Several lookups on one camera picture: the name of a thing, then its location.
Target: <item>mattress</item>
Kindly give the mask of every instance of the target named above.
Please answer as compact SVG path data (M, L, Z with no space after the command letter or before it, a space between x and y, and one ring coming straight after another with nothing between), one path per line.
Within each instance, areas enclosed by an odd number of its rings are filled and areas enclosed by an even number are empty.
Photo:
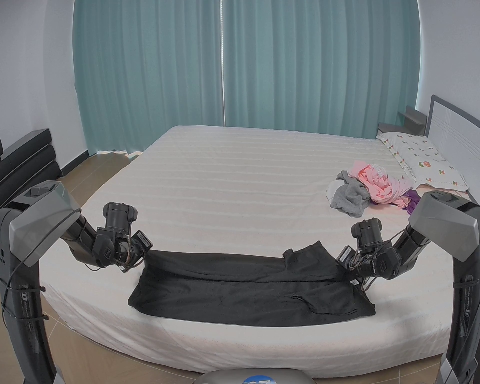
M359 221L329 207L328 183L355 159L404 171L378 140L249 128L178 126L106 182L84 205L93 227L102 207L133 205L155 249L282 257L320 240L336 257L355 247ZM370 205L387 239L408 223L394 205ZM127 304L141 267L88 270L57 241L40 260L45 296L81 334L109 348L174 368L207 372L283 367L312 377L357 375L440 354L448 344L452 258L435 244L415 267L368 291L376 315L336 324L250 327L158 318Z

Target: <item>tiled floor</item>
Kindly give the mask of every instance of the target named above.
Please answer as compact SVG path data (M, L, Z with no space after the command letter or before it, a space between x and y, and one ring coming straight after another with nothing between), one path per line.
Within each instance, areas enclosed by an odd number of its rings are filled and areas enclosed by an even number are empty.
M130 163L122 154L109 153L88 158L61 181L80 205L108 179ZM151 364L99 345L68 328L55 310L43 300L50 316L45 327L55 363L67 384L191 384L200 374ZM440 356L362 376L316 379L319 384L432 384ZM8 333L0 322L0 382L21 383Z

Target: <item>gray towel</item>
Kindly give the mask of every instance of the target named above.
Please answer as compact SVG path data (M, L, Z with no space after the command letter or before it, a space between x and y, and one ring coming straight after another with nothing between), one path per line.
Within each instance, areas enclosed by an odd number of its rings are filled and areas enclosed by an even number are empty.
M349 177L347 171L341 171L337 179L342 179L345 185L335 191L330 206L348 213L350 217L361 217L370 202L368 190L360 181Z

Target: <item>blue sticker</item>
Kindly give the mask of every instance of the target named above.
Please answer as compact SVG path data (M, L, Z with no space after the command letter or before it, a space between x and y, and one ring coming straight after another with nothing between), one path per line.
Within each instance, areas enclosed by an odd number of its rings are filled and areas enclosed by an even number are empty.
M268 376L256 375L243 380L243 384L276 384L276 381Z

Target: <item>curtain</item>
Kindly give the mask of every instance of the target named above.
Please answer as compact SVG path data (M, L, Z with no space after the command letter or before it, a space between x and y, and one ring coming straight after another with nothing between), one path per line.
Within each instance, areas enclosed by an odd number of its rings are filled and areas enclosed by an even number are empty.
M223 0L227 126L374 138L415 106L417 0Z
M223 125L218 0L77 0L75 87L89 153Z

